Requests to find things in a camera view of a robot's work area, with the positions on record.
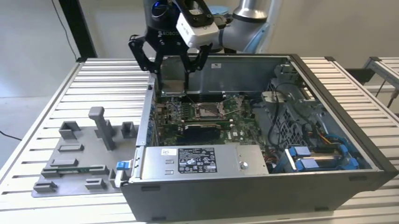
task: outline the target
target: open computer chassis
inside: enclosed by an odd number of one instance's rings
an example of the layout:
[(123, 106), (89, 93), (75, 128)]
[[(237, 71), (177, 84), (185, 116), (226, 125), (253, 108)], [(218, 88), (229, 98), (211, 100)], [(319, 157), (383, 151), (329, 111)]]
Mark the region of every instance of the open computer chassis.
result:
[(335, 210), (397, 175), (298, 55), (214, 55), (183, 71), (166, 59), (146, 95), (122, 183), (138, 220)]

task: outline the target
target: gray post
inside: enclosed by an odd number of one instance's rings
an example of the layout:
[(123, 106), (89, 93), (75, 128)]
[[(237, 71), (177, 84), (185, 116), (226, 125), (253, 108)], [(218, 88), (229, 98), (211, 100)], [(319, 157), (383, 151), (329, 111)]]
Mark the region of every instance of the gray post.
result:
[(105, 120), (105, 108), (102, 106), (94, 106), (90, 109), (89, 117), (90, 117), (90, 119), (93, 119), (95, 121), (95, 125), (98, 126), (99, 134), (105, 141), (107, 150), (109, 151), (114, 150), (115, 142), (113, 140), (113, 133), (110, 132), (110, 127), (107, 126), (107, 123)]

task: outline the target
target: white label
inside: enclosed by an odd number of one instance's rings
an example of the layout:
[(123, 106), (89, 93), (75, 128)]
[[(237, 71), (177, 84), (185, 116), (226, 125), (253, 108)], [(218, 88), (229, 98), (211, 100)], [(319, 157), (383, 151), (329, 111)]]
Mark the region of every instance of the white label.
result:
[(222, 63), (211, 64), (213, 69), (222, 69)]
[(178, 149), (177, 148), (163, 148), (162, 155), (178, 155)]

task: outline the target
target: floor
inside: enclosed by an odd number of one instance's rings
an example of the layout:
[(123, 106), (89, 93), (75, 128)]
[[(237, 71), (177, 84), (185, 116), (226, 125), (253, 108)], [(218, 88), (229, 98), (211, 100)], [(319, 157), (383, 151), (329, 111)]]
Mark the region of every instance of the floor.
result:
[[(0, 98), (0, 131), (23, 138), (51, 97)], [(3, 167), (19, 140), (0, 135), (0, 167)]]

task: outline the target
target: warning label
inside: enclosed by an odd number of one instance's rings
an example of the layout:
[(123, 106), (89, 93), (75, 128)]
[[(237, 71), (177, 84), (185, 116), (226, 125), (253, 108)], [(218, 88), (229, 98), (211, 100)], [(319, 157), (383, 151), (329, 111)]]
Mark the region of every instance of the warning label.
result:
[(215, 148), (179, 148), (179, 172), (217, 173)]

